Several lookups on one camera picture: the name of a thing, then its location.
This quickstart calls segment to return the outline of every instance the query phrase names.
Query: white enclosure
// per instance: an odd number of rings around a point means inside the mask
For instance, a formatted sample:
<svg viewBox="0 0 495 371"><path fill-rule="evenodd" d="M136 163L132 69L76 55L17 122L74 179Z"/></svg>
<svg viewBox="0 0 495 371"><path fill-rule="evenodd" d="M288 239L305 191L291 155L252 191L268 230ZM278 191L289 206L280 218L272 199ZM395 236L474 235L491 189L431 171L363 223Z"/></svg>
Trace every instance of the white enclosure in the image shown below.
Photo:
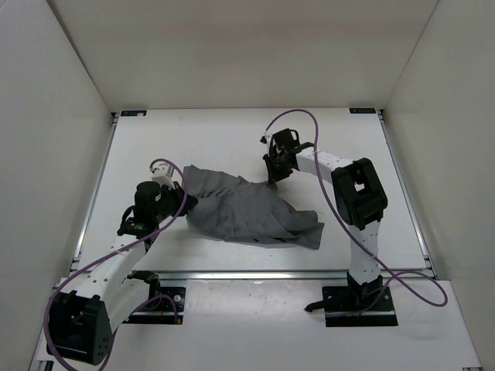
<svg viewBox="0 0 495 371"><path fill-rule="evenodd" d="M50 368L53 285L106 250L151 160L263 181L265 125L317 107L321 149L368 157L382 178L380 256L431 276L432 263L448 306L394 283L398 327L304 313L344 283L349 248L316 179L296 173L279 194L319 213L321 248L223 243L178 220L139 267L188 287L184 323L123 325L108 369L495 370L493 66L492 0L0 0L2 365L35 353L31 370ZM127 109L148 114L112 125ZM307 117L287 127L312 141Z"/></svg>

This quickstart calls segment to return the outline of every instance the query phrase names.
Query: white table surface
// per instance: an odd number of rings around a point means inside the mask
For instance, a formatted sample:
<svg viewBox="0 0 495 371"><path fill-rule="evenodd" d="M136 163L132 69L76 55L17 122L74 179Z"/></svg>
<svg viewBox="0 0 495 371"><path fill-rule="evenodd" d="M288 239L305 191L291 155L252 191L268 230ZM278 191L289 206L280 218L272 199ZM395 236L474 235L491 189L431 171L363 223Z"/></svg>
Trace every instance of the white table surface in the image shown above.
<svg viewBox="0 0 495 371"><path fill-rule="evenodd" d="M133 203L135 187L149 180L149 163L167 158L181 168L200 168L267 180L260 138L269 121L284 109L217 109L148 111L145 117L120 117L97 195L81 265L101 256L115 237L121 215ZM368 157L388 197L379 234L379 254L392 268L423 268L425 262L411 222L381 124L376 114L350 114L347 108L313 108L319 120L319 149L344 158ZM310 117L290 114L273 132L299 131L313 141ZM154 271L307 271L345 270L350 264L349 238L325 204L316 177L295 172L278 184L278 194L296 209L313 209L325 223L319 250L289 244L225 243L204 237L178 219L162 233L136 268Z"/></svg>
<svg viewBox="0 0 495 371"><path fill-rule="evenodd" d="M408 280L441 301L430 282ZM320 281L188 281L182 325L122 325L106 371L461 371L480 363L449 282L445 308L391 285L399 326L326 328ZM36 359L51 360L44 339ZM96 368L72 362L80 370ZM53 371L63 370L57 363Z"/></svg>

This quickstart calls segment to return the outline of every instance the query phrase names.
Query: gray fabric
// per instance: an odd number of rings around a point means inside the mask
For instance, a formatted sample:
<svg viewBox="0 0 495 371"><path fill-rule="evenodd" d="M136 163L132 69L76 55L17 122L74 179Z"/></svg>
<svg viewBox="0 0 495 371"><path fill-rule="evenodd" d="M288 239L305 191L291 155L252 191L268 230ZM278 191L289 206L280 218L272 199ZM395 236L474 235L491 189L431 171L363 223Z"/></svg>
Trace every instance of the gray fabric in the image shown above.
<svg viewBox="0 0 495 371"><path fill-rule="evenodd" d="M318 249L323 223L315 211L296 211L276 187L225 172L186 166L189 194L198 204L187 220L206 235L242 243L295 243Z"/></svg>

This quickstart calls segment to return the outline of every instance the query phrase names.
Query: white wall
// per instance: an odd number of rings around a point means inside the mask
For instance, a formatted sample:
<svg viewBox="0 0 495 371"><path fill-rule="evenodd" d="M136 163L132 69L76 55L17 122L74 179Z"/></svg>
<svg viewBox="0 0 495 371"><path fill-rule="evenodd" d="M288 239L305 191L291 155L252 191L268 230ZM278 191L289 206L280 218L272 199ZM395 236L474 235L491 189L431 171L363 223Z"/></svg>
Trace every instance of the white wall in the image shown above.
<svg viewBox="0 0 495 371"><path fill-rule="evenodd" d="M443 277L495 369L495 2L441 1L385 110Z"/></svg>
<svg viewBox="0 0 495 371"><path fill-rule="evenodd" d="M28 369L67 274L111 115L43 0L0 7L2 369Z"/></svg>
<svg viewBox="0 0 495 371"><path fill-rule="evenodd" d="M436 0L49 0L110 109L383 107Z"/></svg>

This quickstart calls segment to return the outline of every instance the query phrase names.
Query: gray cloth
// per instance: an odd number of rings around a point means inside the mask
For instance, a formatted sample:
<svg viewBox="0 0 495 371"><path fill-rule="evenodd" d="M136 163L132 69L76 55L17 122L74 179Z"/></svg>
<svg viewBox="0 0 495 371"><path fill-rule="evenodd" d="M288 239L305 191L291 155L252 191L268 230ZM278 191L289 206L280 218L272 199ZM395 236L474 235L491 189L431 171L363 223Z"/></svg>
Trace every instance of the gray cloth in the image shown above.
<svg viewBox="0 0 495 371"><path fill-rule="evenodd" d="M186 166L189 194L198 204L187 220L206 235L242 243L295 243L318 249L324 223L315 211L296 211L276 187L225 172Z"/></svg>

